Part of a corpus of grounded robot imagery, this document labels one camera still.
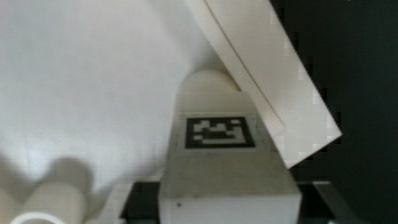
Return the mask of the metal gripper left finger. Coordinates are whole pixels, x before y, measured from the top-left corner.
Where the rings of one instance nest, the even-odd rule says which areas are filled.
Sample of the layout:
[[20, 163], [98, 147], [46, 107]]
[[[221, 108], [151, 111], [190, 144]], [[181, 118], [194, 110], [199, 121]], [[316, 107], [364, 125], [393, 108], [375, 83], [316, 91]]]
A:
[[160, 224], [158, 191], [158, 182], [117, 184], [87, 224]]

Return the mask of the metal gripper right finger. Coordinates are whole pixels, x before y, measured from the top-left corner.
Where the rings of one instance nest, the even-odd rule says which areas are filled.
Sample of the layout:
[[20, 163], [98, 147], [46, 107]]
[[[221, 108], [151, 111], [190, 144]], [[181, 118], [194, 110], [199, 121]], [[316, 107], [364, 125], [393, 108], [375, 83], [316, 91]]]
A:
[[359, 218], [329, 181], [300, 182], [299, 224], [359, 224]]

